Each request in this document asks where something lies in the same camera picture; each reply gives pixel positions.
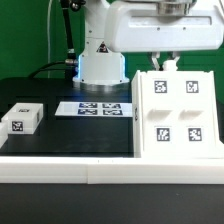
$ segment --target black and white pattern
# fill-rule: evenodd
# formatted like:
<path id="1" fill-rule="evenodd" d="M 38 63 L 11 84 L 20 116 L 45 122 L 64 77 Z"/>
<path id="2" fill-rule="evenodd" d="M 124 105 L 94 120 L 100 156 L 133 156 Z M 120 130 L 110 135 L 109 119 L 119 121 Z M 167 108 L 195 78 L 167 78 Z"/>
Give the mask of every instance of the black and white pattern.
<path id="1" fill-rule="evenodd" d="M 120 103 L 103 103 L 103 108 L 120 109 Z"/>
<path id="2" fill-rule="evenodd" d="M 20 109 L 19 112 L 22 112 L 22 113 L 28 113 L 30 110 L 29 109 Z"/>
<path id="3" fill-rule="evenodd" d="M 167 81 L 155 81 L 155 93 L 167 93 Z"/>
<path id="4" fill-rule="evenodd" d="M 23 132 L 23 122 L 22 121 L 12 121 L 12 131 Z"/>
<path id="5" fill-rule="evenodd" d="M 122 110 L 103 110 L 103 115 L 111 115 L 111 116 L 118 116 L 123 115 Z"/>
<path id="6" fill-rule="evenodd" d="M 202 141 L 202 129 L 201 128 L 188 128 L 188 137 L 190 142 Z"/>
<path id="7" fill-rule="evenodd" d="M 97 110 L 95 109 L 79 109 L 79 115 L 97 115 Z"/>
<path id="8" fill-rule="evenodd" d="M 156 128 L 156 134 L 158 142 L 170 141 L 170 128 Z"/>
<path id="9" fill-rule="evenodd" d="M 186 89 L 187 89 L 187 93 L 199 93 L 198 81 L 187 81 Z"/>
<path id="10" fill-rule="evenodd" d="M 80 103 L 80 108 L 97 108 L 97 103 Z"/>

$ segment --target black cable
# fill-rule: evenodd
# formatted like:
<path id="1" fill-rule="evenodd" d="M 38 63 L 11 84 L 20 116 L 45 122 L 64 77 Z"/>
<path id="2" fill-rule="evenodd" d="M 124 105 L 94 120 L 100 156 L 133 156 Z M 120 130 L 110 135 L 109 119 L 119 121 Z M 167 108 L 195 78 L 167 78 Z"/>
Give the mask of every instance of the black cable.
<path id="1" fill-rule="evenodd" d="M 44 70 L 45 68 L 51 67 L 51 66 L 53 66 L 53 65 L 59 65 L 59 64 L 65 64 L 65 62 L 64 62 L 64 61 L 56 61 L 56 62 L 51 62 L 51 63 L 49 63 L 49 64 L 46 64 L 46 65 L 40 67 L 39 69 L 37 69 L 36 71 L 30 73 L 30 74 L 28 75 L 28 78 L 29 78 L 29 79 L 32 79 L 32 78 L 34 78 L 34 77 L 36 76 L 36 74 L 38 74 L 41 70 Z"/>

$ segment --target black table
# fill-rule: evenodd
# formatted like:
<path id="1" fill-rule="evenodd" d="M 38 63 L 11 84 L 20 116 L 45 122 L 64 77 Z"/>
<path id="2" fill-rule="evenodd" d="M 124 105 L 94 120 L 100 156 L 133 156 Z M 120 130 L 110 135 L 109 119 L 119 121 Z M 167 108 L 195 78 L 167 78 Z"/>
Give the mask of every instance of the black table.
<path id="1" fill-rule="evenodd" d="M 96 93 L 60 79 L 0 81 L 0 118 L 17 102 L 43 103 L 44 118 L 34 135 L 9 135 L 0 155 L 132 157 L 132 118 L 56 117 L 60 101 L 131 102 L 127 91 Z"/>
<path id="2" fill-rule="evenodd" d="M 56 118 L 59 101 L 130 102 L 127 92 L 77 91 L 63 80 L 0 81 L 0 117 L 44 103 L 33 136 L 9 136 L 1 156 L 133 156 L 129 118 Z M 223 224 L 223 185 L 0 184 L 2 224 Z"/>

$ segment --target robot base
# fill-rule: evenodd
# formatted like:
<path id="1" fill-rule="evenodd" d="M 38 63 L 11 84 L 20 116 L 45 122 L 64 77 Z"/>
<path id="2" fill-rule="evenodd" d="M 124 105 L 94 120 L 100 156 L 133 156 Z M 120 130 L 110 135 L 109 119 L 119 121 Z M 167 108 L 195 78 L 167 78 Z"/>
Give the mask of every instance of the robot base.
<path id="1" fill-rule="evenodd" d="M 101 84 L 84 83 L 80 81 L 80 79 L 74 78 L 73 87 L 93 92 L 113 92 L 120 90 L 127 91 L 130 88 L 130 82 L 127 79 L 127 81 L 125 80 L 119 84 L 101 85 Z"/>

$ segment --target white robot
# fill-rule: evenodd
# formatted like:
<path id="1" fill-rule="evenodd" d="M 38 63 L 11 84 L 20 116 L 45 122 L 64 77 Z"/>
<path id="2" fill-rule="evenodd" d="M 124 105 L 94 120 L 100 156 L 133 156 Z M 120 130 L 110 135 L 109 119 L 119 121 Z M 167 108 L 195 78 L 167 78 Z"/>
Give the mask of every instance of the white robot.
<path id="1" fill-rule="evenodd" d="M 180 51 L 217 49 L 223 41 L 221 0 L 66 1 L 74 10 L 85 5 L 85 49 L 75 87 L 127 87 L 121 52 L 149 52 L 158 70 L 160 52 L 173 52 L 177 61 Z"/>

